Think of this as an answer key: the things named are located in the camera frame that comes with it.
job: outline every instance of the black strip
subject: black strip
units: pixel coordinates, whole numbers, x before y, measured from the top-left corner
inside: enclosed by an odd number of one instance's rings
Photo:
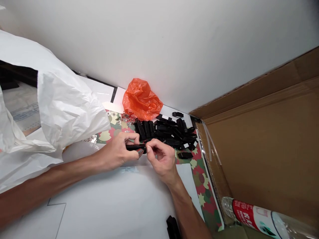
[[[80,74],[79,74],[78,72],[76,72],[76,71],[74,71],[74,70],[72,70],[72,71],[73,71],[75,74],[77,74],[77,75],[80,76]],[[116,94],[116,91],[117,91],[117,87],[112,86],[112,85],[110,85],[110,84],[108,84],[108,83],[105,83],[105,82],[103,82],[103,81],[97,80],[97,79],[95,79],[95,78],[93,78],[93,77],[90,77],[90,76],[86,76],[86,77],[87,77],[88,79],[97,81],[97,82],[102,83],[102,84],[104,84],[104,85],[113,87],[113,94],[112,94],[112,98],[111,98],[111,103],[114,102],[114,98],[115,98],[115,94]]]
[[[117,87],[114,87],[113,95],[112,95],[112,98],[111,98],[111,103],[114,102],[114,98],[115,98],[115,95],[116,95],[116,91],[117,91]]]
[[[273,221],[272,213],[273,213],[273,211],[271,211],[271,213],[270,213],[270,215],[271,215],[271,220],[272,220],[272,223],[273,223],[273,227],[276,229],[276,232],[277,232],[278,236],[282,239],[282,237],[280,236],[280,234],[279,234],[279,232],[278,232],[278,230],[277,230],[277,228],[276,228],[276,226],[275,226],[275,222]]]

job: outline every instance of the white sheet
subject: white sheet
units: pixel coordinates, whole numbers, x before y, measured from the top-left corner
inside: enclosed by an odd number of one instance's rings
[[[190,165],[177,170],[203,218]],[[70,187],[0,238],[168,239],[170,215],[176,217],[171,195],[151,166],[121,167]]]

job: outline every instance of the right hand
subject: right hand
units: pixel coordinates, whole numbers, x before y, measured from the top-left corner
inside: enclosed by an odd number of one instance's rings
[[[175,150],[171,146],[158,139],[152,139],[146,143],[146,152],[155,172],[167,186],[173,186],[178,182],[180,177],[175,164]]]

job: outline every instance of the left hand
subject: left hand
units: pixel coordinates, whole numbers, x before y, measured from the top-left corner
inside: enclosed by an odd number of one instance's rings
[[[128,151],[125,145],[139,143],[139,134],[120,132],[110,143],[92,155],[92,160],[96,163],[96,173],[108,172],[122,166],[125,162],[138,160],[139,153],[135,150]]]

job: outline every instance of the brown cardboard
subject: brown cardboard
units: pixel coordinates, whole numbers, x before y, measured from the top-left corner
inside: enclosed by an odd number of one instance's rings
[[[201,106],[190,114],[206,119],[319,74],[319,47]]]
[[[198,123],[219,203],[232,196],[319,228],[318,66],[316,48],[192,111],[205,121],[222,163],[214,151],[209,161]]]

